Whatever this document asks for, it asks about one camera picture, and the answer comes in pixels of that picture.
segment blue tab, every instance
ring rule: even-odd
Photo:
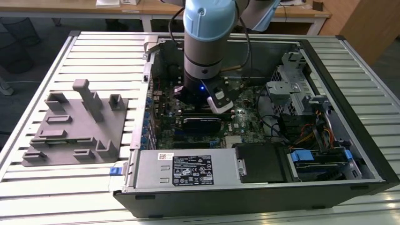
[[[311,150],[296,150],[291,153],[293,162],[313,161]]]
[[[344,155],[345,155],[345,158],[348,158],[348,160],[352,159],[352,154],[351,154],[351,150],[344,150]]]
[[[123,167],[111,167],[109,168],[109,176],[121,176],[123,175]]]
[[[297,154],[293,152],[293,153],[291,153],[291,156],[292,156],[293,162],[297,162],[299,161]]]

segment floor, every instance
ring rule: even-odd
[[[35,61],[35,67],[23,74],[9,74],[0,67],[0,76],[7,82],[12,82],[15,89],[12,96],[0,94],[0,132],[12,132],[19,119],[24,113],[25,107],[31,101],[35,91],[40,85],[47,71],[53,63],[63,43],[71,30],[104,31],[105,22],[103,19],[63,19],[61,26],[55,27],[49,18],[32,18],[32,23],[41,43],[28,48],[28,52]],[[120,20],[129,26],[129,31],[143,31],[139,20]],[[165,21],[156,21],[153,29],[157,32],[167,32]],[[175,29],[181,29],[181,23],[175,25]],[[400,98],[400,40],[396,40],[388,47],[372,69]],[[0,149],[8,139],[7,135],[0,135]]]

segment table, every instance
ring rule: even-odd
[[[45,115],[43,100],[48,93],[59,91],[71,97],[76,78],[88,79],[92,82],[89,88],[100,96],[119,93],[123,98],[131,98],[121,138],[125,146],[120,148],[119,163],[127,161],[137,91],[132,84],[141,82],[144,45],[156,39],[156,35],[160,34],[81,32],[79,36],[68,37],[0,153],[1,225],[399,224],[400,187],[377,195],[356,197],[331,209],[148,220],[136,219],[109,193],[117,188],[113,184],[123,182],[112,180],[123,177],[109,176],[113,164],[21,166],[21,156]],[[251,35],[251,38],[308,39],[393,170],[400,174],[400,101],[347,41],[335,36]],[[89,63],[76,60],[88,58],[92,58]],[[128,60],[116,63],[119,58]],[[112,65],[104,65],[104,59]]]
[[[159,0],[141,0],[139,5],[96,8],[96,0],[1,0],[0,16],[49,18],[141,19],[144,32],[152,32],[152,19],[171,19],[180,7]],[[308,35],[317,35],[331,13],[303,6],[279,8],[273,22],[311,23]]]

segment black cable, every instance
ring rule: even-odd
[[[173,17],[171,18],[169,23],[168,23],[169,37],[171,37],[171,39],[172,39],[172,41],[173,41],[173,43],[175,43],[176,45],[177,45],[177,42],[176,42],[176,40],[175,40],[175,38],[173,38],[173,34],[172,34],[172,29],[171,29],[171,27],[172,27],[172,22],[175,21],[175,18],[179,16],[179,14],[183,12],[184,9],[185,9],[185,7],[181,7],[181,9],[176,12],[176,14],[173,15]]]
[[[239,18],[239,21],[241,23],[241,26],[244,27],[244,35],[245,35],[245,39],[247,39],[247,42],[248,42],[248,55],[247,55],[247,58],[245,58],[245,61],[241,65],[241,67],[245,66],[245,64],[248,63],[249,61],[249,76],[248,78],[251,78],[251,73],[252,73],[252,49],[251,49],[251,37],[249,37],[249,33],[248,33],[248,28],[245,27],[245,24],[244,24],[244,21],[241,19],[241,17]]]
[[[264,124],[267,127],[269,127],[269,129],[271,129],[272,131],[276,132],[276,134],[279,135],[279,137],[283,139],[283,142],[285,142],[285,143],[289,144],[289,145],[295,145],[295,143],[291,142],[291,141],[288,140],[288,138],[281,134],[281,132],[280,132],[277,129],[275,129],[273,126],[271,126],[271,125],[264,121],[264,118],[265,118],[267,116],[271,116],[271,117],[276,117],[276,116],[275,116],[275,115],[264,115],[264,116],[260,115],[260,112],[259,112],[259,102],[260,102],[260,96],[261,96],[261,93],[263,93],[264,90],[267,90],[265,86],[263,86],[263,88],[261,88],[261,90],[260,90],[260,94],[259,94],[257,102],[256,102],[256,111],[257,111],[257,116],[259,116],[259,118],[260,118],[260,121],[263,122],[263,124]]]
[[[240,68],[243,68],[245,66],[245,64],[248,63],[249,61],[249,76],[251,76],[251,71],[252,71],[252,49],[251,49],[251,37],[249,37],[249,33],[248,33],[248,29],[247,29],[247,26],[245,26],[245,23],[240,17],[240,10],[239,10],[239,6],[237,6],[237,3],[235,3],[235,7],[236,7],[236,13],[237,13],[237,17],[239,17],[239,22],[244,28],[244,35],[245,35],[245,39],[247,39],[247,42],[248,42],[248,53],[247,53],[247,57],[245,57],[245,61],[241,65],[239,66],[233,66],[233,67],[229,67],[227,69],[223,69],[221,72],[228,72],[228,71],[232,71],[232,70],[237,70]]]
[[[271,129],[271,142],[272,142],[272,138],[273,137],[276,137],[276,136],[273,136],[273,130]]]
[[[284,6],[281,3],[280,6],[283,6],[283,10],[285,11],[285,22],[287,22],[288,21],[287,6]]]

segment wooden desk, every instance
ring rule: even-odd
[[[180,7],[159,0],[141,0],[139,5],[121,5],[119,8],[96,8],[96,0],[0,0],[0,16],[141,19],[145,32],[152,32],[152,19],[171,19],[179,9]],[[279,8],[272,21],[311,23],[308,34],[317,35],[329,17],[328,11],[319,12],[304,9],[303,6],[292,6],[285,7],[285,10]]]
[[[171,19],[179,9],[179,6],[165,4],[159,0],[144,0],[141,13],[144,14],[145,19],[143,20],[143,26],[151,27],[151,23],[145,24],[145,22],[152,19]],[[320,12],[312,9],[305,9],[303,6],[289,6],[285,7],[285,9],[283,7],[277,8],[272,22],[311,23],[307,34],[317,35],[325,20],[329,17],[331,13],[327,10]]]

